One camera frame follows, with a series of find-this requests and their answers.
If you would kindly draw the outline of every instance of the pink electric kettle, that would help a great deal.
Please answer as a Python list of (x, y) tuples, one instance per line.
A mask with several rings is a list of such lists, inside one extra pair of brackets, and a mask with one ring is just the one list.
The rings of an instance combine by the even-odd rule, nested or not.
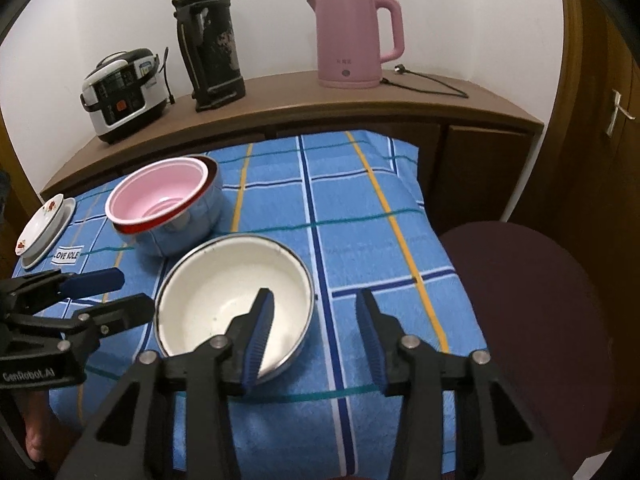
[[(333, 88), (380, 84), (382, 63), (404, 52), (402, 11), (396, 0), (307, 0), (316, 12), (318, 80)], [(378, 9), (391, 12), (394, 49), (380, 56)]]

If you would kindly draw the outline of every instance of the chair seat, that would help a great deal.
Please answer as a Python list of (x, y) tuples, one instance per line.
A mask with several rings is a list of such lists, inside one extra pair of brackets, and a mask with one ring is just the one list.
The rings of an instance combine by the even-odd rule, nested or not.
[(596, 451), (612, 393), (593, 285), (562, 247), (516, 224), (473, 222), (440, 240), (492, 358), (574, 473)]

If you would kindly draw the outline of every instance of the white plate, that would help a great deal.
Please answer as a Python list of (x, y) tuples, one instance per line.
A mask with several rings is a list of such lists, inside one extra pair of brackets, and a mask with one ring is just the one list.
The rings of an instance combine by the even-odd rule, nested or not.
[(15, 254), (33, 258), (47, 245), (47, 241), (60, 227), (62, 220), (61, 206), (65, 197), (57, 194), (51, 200), (47, 200), (31, 217), (27, 225), (18, 236), (15, 245)]
[(191, 352), (246, 314), (261, 287), (275, 312), (258, 378), (284, 371), (302, 348), (314, 309), (305, 264), (286, 246), (255, 235), (228, 235), (195, 248), (171, 270), (156, 299), (156, 336), (167, 356)]
[(62, 233), (65, 232), (65, 229), (71, 223), (71, 219), (74, 216), (74, 212), (76, 211), (76, 199), (75, 198), (65, 198), (62, 203), (62, 220), (58, 229), (53, 233), (53, 236), (49, 240), (49, 243), (46, 247), (43, 248), (39, 253), (37, 253), (33, 258), (22, 257), (20, 259), (20, 264), (24, 270), (31, 270), (37, 264), (39, 264), (42, 259), (49, 254), (49, 251), (52, 250), (53, 246), (60, 240)]

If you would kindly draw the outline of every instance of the wooden shelf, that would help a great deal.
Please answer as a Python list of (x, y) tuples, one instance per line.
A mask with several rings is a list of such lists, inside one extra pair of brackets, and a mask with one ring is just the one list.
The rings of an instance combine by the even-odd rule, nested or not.
[[(442, 87), (423, 78), (386, 72), (391, 81), (423, 89)], [(543, 124), (513, 103), (469, 83), (442, 80), (469, 94), (469, 99), (423, 94), (380, 85), (364, 90), (321, 87), (316, 72), (265, 76), (246, 81), (246, 97), (218, 110), (196, 113), (190, 96), (178, 98), (160, 119), (114, 145), (94, 137), (42, 190), (75, 194), (129, 173), (152, 160), (251, 140), (275, 138), (279, 129), (335, 120), (424, 120), (474, 125), (534, 135)]]

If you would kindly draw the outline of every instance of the door handle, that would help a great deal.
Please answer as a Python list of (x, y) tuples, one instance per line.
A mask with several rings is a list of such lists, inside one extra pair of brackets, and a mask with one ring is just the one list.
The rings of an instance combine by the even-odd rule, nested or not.
[(627, 112), (622, 106), (620, 106), (620, 99), (622, 98), (622, 94), (617, 90), (613, 91), (613, 113), (611, 115), (611, 122), (609, 123), (609, 127), (607, 128), (607, 137), (611, 138), (613, 135), (613, 128), (616, 126), (616, 120), (618, 118), (618, 112), (622, 112), (622, 114), (629, 119), (630, 121), (635, 121), (636, 118), (633, 117), (629, 112)]

